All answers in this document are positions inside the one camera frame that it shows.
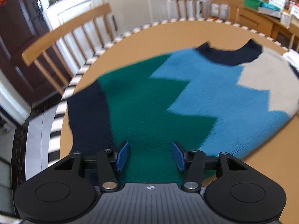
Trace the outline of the blue green knit cardigan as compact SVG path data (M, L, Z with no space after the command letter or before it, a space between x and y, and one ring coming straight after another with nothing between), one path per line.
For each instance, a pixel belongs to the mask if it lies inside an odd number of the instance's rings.
M72 151L129 142L121 183L182 183L173 142L245 157L298 111L298 71L254 40L235 51L204 43L104 74L67 108Z

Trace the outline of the left wooden chair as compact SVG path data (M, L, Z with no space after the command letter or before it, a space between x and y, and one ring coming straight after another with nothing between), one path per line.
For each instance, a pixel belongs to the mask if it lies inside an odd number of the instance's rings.
M109 3L92 8L39 38L22 52L27 66L32 64L59 93L70 84L63 71L73 78L69 63L80 69L98 50L106 48L115 39L109 15Z

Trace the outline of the wooden chair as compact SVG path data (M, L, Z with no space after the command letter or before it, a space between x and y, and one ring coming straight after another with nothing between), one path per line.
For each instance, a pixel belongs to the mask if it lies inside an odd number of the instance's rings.
M39 38L22 52L27 66L32 64L59 93L70 84L63 71L73 78L69 63L80 69L98 50L106 48L115 39L109 15L109 3L92 8Z
M238 22L243 0L173 0L179 20L221 20Z

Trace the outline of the striped white folded shirt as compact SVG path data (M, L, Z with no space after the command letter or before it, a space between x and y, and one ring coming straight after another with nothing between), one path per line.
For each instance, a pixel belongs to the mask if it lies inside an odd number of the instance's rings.
M283 54L283 57L286 61L295 67L297 71L299 71L299 53L294 51L293 49L289 50L288 52Z

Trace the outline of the wooden drawer cabinet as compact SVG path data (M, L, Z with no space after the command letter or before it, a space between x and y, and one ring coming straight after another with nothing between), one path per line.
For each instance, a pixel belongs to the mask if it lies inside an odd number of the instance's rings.
M228 15L230 22L261 32L288 49L292 48L298 52L298 22L292 22L293 30L291 30L278 19L258 13L256 10L247 7L242 9L230 7Z

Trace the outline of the right wooden chair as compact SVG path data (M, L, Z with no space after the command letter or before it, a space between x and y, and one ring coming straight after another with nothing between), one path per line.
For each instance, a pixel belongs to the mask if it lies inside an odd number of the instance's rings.
M173 0L179 20L221 20L238 22L243 0Z

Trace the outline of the white sideboard cabinet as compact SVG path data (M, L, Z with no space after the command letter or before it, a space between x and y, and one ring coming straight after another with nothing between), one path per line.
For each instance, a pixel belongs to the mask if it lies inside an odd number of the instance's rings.
M60 0L46 9L49 26L54 29L91 8L109 3L112 8L112 30L121 34L151 22L200 17L201 5L174 0Z

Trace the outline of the dark brown door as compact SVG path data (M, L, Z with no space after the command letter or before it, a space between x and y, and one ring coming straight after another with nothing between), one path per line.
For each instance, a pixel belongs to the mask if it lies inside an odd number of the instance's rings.
M40 0L6 0L1 5L1 71L14 89L35 106L57 90L35 64L27 66L22 53L49 32Z

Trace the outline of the green plastic basket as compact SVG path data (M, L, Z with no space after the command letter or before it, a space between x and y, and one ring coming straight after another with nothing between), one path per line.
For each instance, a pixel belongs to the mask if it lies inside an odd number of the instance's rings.
M257 10L264 3L263 0L243 0L244 6Z

